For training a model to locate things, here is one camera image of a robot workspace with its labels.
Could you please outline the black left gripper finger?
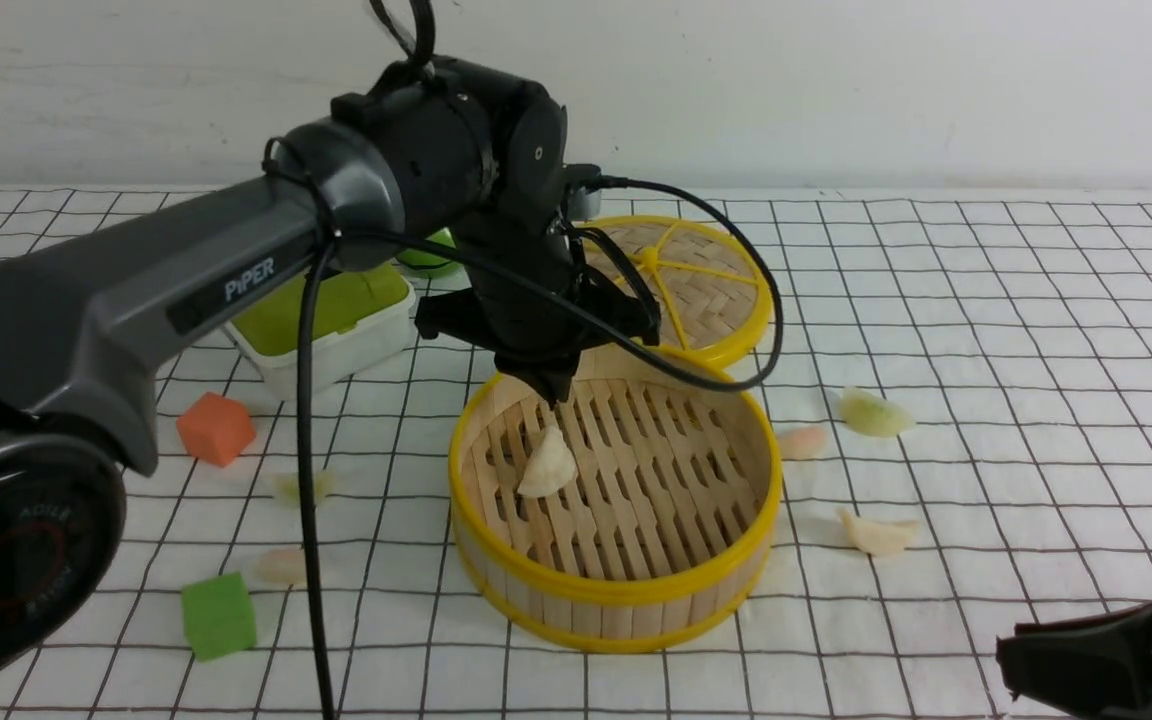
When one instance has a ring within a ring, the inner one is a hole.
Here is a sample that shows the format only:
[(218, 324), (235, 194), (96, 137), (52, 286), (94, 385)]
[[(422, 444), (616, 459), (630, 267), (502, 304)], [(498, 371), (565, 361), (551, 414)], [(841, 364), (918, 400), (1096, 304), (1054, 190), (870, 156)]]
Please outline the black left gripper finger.
[(579, 355), (564, 355), (550, 361), (550, 384), (552, 384), (553, 404), (562, 404), (570, 397), (573, 377), (579, 370)]
[(511, 377), (535, 391), (535, 395), (540, 397), (544, 404), (558, 406), (559, 378), (556, 373), (547, 372), (547, 370), (517, 370), (517, 372), (511, 372)]

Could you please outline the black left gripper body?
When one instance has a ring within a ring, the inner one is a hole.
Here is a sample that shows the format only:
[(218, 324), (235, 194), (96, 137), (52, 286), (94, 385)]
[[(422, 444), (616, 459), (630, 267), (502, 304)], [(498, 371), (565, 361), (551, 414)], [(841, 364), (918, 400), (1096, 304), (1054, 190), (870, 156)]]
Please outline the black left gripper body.
[(420, 338), (445, 334), (493, 354), (498, 372), (547, 370), (550, 361), (608, 344), (608, 338), (575, 314), (550, 304), (566, 300), (632, 340), (657, 344), (660, 309), (650, 290), (622, 291), (585, 263), (582, 251), (550, 220), (526, 225), (500, 211), (473, 211), (450, 225), (454, 247), (509, 270), (540, 287), (525, 290), (495, 274), (467, 266), (468, 290), (420, 300)]

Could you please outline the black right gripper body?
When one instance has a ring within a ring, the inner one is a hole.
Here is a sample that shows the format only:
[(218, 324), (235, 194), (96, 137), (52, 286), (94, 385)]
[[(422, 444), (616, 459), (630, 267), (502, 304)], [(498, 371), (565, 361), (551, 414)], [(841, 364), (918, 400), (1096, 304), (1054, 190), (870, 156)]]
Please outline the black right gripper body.
[(1076, 719), (1152, 719), (1152, 601), (996, 641), (1007, 691)]

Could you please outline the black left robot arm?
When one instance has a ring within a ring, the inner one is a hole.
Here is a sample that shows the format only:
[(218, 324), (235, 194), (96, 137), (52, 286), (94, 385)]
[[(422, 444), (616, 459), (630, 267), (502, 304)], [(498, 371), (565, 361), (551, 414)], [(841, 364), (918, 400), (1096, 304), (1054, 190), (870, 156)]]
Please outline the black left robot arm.
[(154, 373), (332, 249), (339, 272), (449, 229), (470, 290), (419, 331), (492, 353), (567, 396), (579, 356), (655, 343), (649, 291), (586, 270), (559, 228), (594, 177), (564, 160), (567, 115), (538, 82), (471, 61), (396, 61), (366, 94), (271, 141), (259, 177), (0, 259), (0, 670), (76, 614), (126, 523), (122, 470), (154, 473)]

